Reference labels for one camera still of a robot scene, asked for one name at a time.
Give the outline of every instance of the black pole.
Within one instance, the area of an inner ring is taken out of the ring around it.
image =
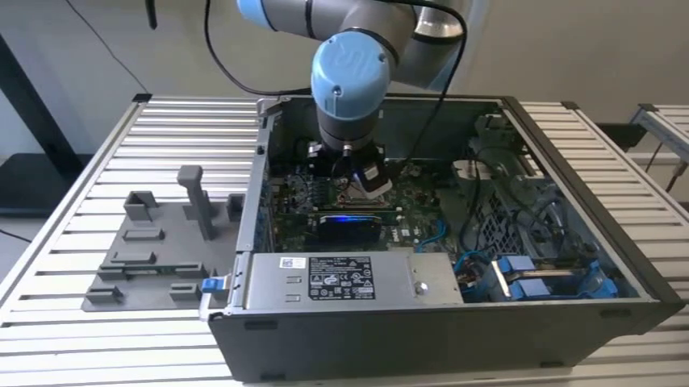
[[[2,35],[0,35],[0,90],[60,174],[80,172],[82,170],[80,159],[64,138]]]

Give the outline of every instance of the blue led light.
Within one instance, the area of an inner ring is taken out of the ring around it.
[[[364,220],[372,220],[372,216],[360,216],[360,215],[333,215],[329,217],[335,222],[363,222]]]

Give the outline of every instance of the aluminum extrusion table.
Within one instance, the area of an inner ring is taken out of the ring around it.
[[[689,301],[689,214],[579,110],[559,103],[523,106]],[[153,97],[130,105],[0,285],[0,386],[238,385],[196,310],[85,313],[80,304],[124,218],[121,204],[129,191],[150,190],[160,201],[185,200],[174,182],[174,171],[184,164],[202,166],[202,188],[210,199],[245,189],[256,110],[254,101],[221,98]],[[535,383],[568,387],[689,385],[689,307],[646,335],[612,340],[572,369],[289,385]]]

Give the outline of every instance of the gray cable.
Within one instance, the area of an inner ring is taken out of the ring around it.
[[[136,83],[138,84],[138,86],[141,87],[142,91],[145,91],[148,94],[148,89],[146,87],[142,85],[141,81],[138,81],[138,78],[136,78],[136,75],[133,75],[133,73],[130,72],[129,68],[125,66],[124,63],[121,63],[121,60],[117,59],[117,56],[114,55],[114,53],[112,52],[112,50],[109,49],[109,46],[108,44],[105,43],[105,40],[102,40],[102,37],[100,36],[100,34],[97,33],[96,31],[96,28],[93,28],[93,26],[90,25],[90,23],[88,23],[88,20],[86,18],[84,18],[84,15],[76,10],[74,6],[72,5],[72,2],[69,0],[64,0],[64,2],[66,2],[66,5],[69,6],[69,8],[72,9],[72,11],[76,13],[76,16],[78,16],[78,19],[81,19],[81,21],[84,22],[84,24],[88,26],[88,28],[90,29],[90,31],[93,32],[93,35],[97,37],[97,40],[100,40],[100,43],[102,43],[102,46],[105,47],[105,49],[108,50],[109,52],[109,55],[112,57],[112,59],[114,59],[114,61],[118,63],[118,65],[121,66],[121,68],[125,70],[125,72],[130,75],[130,77],[133,78],[133,80],[136,81]]]

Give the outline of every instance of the gray plastic part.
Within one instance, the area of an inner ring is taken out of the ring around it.
[[[182,165],[176,174],[176,181],[185,188],[202,238],[210,240],[214,234],[213,223],[210,222],[212,212],[208,194],[201,189],[201,177],[201,167],[197,165]]]
[[[162,240],[164,233],[158,228],[152,228],[149,230],[126,230],[122,238],[130,242],[144,240]]]
[[[126,218],[133,222],[150,222],[148,209],[157,206],[150,191],[130,191],[124,205]]]
[[[112,304],[118,301],[120,297],[121,292],[113,285],[92,286],[85,292],[85,299],[92,304]]]
[[[114,253],[109,260],[113,264],[154,264],[152,252]]]
[[[173,300],[172,284],[200,284],[204,277],[225,275],[233,265],[238,222],[230,222],[225,202],[213,202],[209,219],[214,238],[205,240],[196,221],[185,220],[185,203],[160,203],[148,208],[150,222],[132,222],[125,218],[112,246],[97,270],[92,287],[116,286],[121,292],[117,302],[92,302],[84,299],[84,311],[196,309],[198,301]],[[126,231],[157,228],[164,239],[128,241]],[[142,262],[153,255],[153,262]],[[141,259],[141,263],[126,260]],[[221,298],[212,298],[209,307],[225,306]]]
[[[241,193],[230,193],[226,201],[226,216],[230,222],[241,220],[241,211],[244,209],[244,195]]]
[[[172,284],[169,286],[169,297],[174,302],[197,302],[201,299],[201,290],[197,284]]]

